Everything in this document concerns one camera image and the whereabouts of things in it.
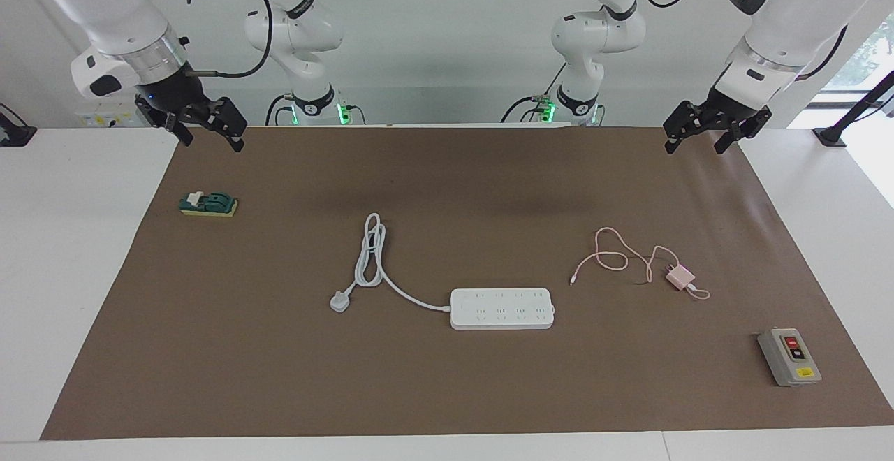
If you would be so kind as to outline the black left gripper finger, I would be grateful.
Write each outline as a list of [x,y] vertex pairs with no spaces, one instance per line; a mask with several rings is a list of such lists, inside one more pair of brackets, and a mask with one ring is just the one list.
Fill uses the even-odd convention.
[[712,125],[712,108],[691,101],[680,102],[662,124],[667,137],[664,143],[666,153],[673,154],[684,139],[708,131]]
[[747,138],[750,133],[750,126],[747,124],[732,124],[728,126],[727,130],[719,137],[718,140],[713,144],[713,149],[718,155],[724,154],[727,152],[727,149],[732,146],[735,142],[743,138]]

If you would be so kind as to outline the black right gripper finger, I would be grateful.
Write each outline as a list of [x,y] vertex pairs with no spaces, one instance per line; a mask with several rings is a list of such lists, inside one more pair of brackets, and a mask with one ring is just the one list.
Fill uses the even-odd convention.
[[229,98],[221,98],[213,103],[213,131],[230,145],[234,152],[244,148],[242,139],[248,121]]
[[179,120],[175,113],[156,110],[144,97],[134,99],[138,114],[153,128],[163,128],[179,140],[182,145],[191,145],[193,136],[188,127]]

